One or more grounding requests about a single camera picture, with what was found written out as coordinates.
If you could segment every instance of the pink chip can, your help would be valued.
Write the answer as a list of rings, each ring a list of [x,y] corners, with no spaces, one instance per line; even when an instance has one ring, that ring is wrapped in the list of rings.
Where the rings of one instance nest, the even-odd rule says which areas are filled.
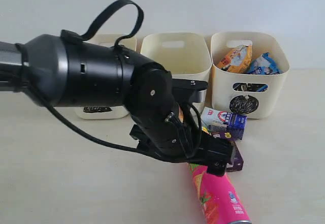
[[[208,174],[206,166],[189,167],[207,224],[252,223],[226,174],[217,177]]]

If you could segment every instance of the storage bin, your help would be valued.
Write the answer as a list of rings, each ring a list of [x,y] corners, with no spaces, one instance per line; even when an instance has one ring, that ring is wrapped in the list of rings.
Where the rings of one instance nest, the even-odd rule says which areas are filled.
[[[209,81],[212,62],[207,44],[200,35],[151,34],[144,38],[141,54],[163,65],[173,78]],[[202,112],[204,102],[193,105]]]
[[[240,44],[252,42],[252,61],[269,52],[270,57],[275,60],[282,71],[278,75],[248,75],[225,72],[216,67],[224,56]],[[271,114],[279,97],[283,83],[290,69],[280,45],[276,39],[270,35],[253,32],[225,32],[214,34],[211,38],[211,58],[212,65],[212,107],[222,111],[232,111],[236,113],[234,104],[244,108],[242,114],[249,118],[264,118]],[[255,83],[266,84],[267,90],[264,92],[235,91],[235,83]]]
[[[111,47],[114,45],[114,42],[117,38],[121,37],[122,34],[119,35],[111,35],[111,34],[102,34],[95,35],[89,43],[102,45],[106,47]],[[130,39],[121,40],[120,44],[125,47],[136,50],[137,47],[137,39],[132,37]],[[83,119],[115,119],[122,118],[128,115],[128,111],[124,108],[124,106],[115,106],[115,107],[78,107],[75,108],[76,114]]]

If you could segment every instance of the robotic arm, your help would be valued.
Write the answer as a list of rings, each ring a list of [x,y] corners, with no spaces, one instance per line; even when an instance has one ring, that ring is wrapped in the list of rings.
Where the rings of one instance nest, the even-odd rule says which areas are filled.
[[[111,48],[86,43],[117,10],[132,4],[136,25]],[[143,21],[142,9],[130,0],[108,6],[84,35],[62,30],[60,37],[41,35],[26,44],[0,42],[0,91],[23,92],[46,107],[81,136],[104,146],[140,153],[160,161],[208,166],[222,176],[234,149],[227,140],[202,131],[192,105],[202,101],[208,84],[173,79],[169,71],[147,57],[119,45],[134,36]],[[130,135],[137,148],[95,138],[67,121],[54,107],[124,105],[136,123]],[[190,109],[196,112],[196,125]]]

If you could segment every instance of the white table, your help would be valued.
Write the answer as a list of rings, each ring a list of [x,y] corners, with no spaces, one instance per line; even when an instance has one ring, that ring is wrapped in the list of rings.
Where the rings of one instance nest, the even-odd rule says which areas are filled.
[[[325,71],[288,75],[274,113],[249,120],[230,173],[253,223],[325,223]],[[204,223],[186,164],[91,143],[23,94],[0,98],[0,223]],[[79,119],[89,133],[135,146],[126,117]]]

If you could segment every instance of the white wall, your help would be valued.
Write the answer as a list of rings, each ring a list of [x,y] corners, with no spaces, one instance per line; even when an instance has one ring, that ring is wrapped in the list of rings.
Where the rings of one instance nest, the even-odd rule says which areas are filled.
[[[0,40],[27,42],[62,28],[83,33],[114,0],[0,0]],[[325,0],[134,0],[145,11],[138,34],[190,31],[209,36],[218,31],[253,30],[275,36],[291,67],[325,68]],[[131,29],[136,11],[121,10],[101,29]]]

